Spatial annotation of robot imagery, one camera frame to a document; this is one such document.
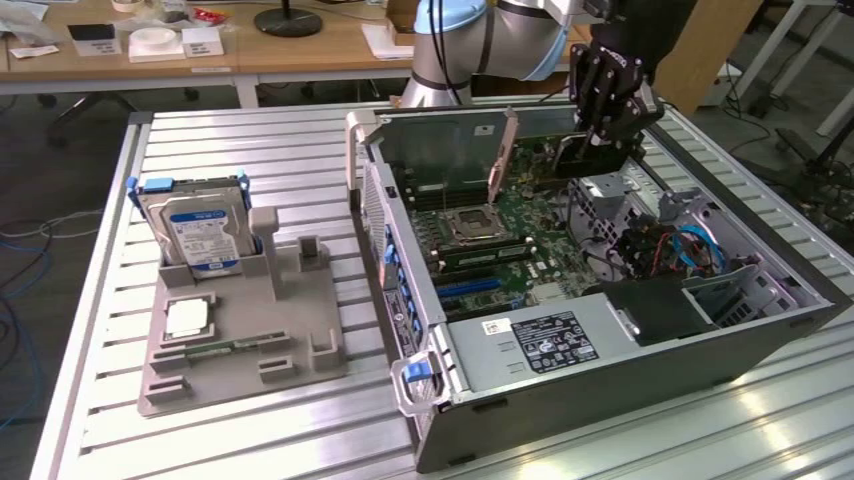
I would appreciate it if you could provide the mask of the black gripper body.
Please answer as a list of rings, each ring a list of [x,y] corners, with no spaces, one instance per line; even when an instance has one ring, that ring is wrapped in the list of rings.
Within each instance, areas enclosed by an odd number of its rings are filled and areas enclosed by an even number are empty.
[[[591,50],[604,47],[634,65],[654,85],[658,66],[672,51],[689,20],[689,2],[676,0],[587,1],[586,12],[603,22],[591,26]]]

